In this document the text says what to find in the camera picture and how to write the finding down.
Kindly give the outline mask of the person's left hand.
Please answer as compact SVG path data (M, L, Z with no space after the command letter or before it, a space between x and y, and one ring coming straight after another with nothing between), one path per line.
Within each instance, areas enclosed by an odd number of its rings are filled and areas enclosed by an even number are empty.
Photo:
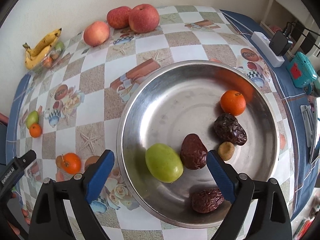
M16 193L11 192L11 193L10 193L10 198L11 198L11 199L17 198ZM20 235L20 230L19 230L18 228L16 228L14 225L12 225L9 221L7 221L7 223L8 223L8 225L12 228L13 232L14 232L16 235L19 236L19 235Z

